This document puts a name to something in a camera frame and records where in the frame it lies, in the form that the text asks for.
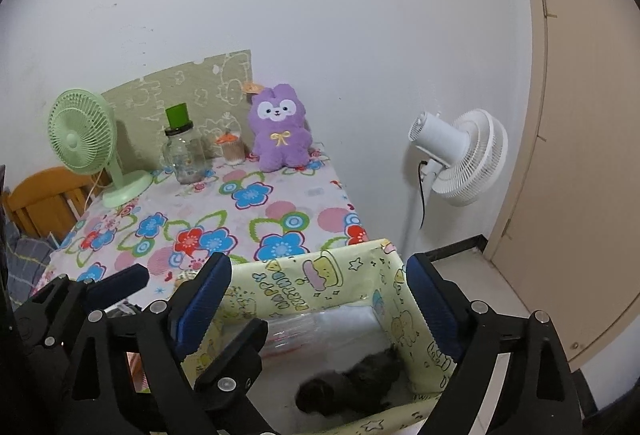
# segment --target yellow bow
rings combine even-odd
[[[273,139],[273,141],[278,141],[276,143],[276,146],[280,146],[281,144],[289,144],[287,141],[285,141],[285,138],[290,138],[291,132],[289,130],[285,130],[281,134],[279,134],[278,132],[273,132],[269,137],[270,139]]]

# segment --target cartoon print box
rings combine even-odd
[[[383,435],[427,417],[454,364],[433,341],[406,284],[402,260],[388,240],[234,265],[231,284],[200,350],[183,364],[185,373],[193,382],[220,353],[225,323],[252,317],[269,320],[343,304],[372,307],[404,360],[414,401],[324,433]]]

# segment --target table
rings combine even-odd
[[[153,184],[117,209],[98,197],[52,253],[38,289],[59,274],[98,281],[141,263],[150,280],[129,301],[145,307],[168,299],[178,277],[216,251],[246,263],[368,240],[322,144],[304,168],[263,173],[256,161],[230,167],[216,158],[189,186],[155,171]]]

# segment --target gray plaid cloth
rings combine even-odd
[[[38,284],[49,265],[53,247],[46,240],[23,236],[13,222],[4,225],[4,238],[9,269],[6,287],[15,310],[30,297]]]

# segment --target fan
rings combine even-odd
[[[418,168],[419,194],[402,241],[404,257],[413,254],[431,190],[454,206],[475,202],[498,178],[508,148],[502,123],[479,109],[463,114],[452,125],[423,112],[409,130],[409,141],[430,159]]]
[[[93,175],[106,168],[113,181],[102,192],[108,208],[129,202],[151,184],[146,171],[122,174],[113,108],[102,96],[82,89],[60,94],[49,112],[47,133],[53,151],[69,170]]]

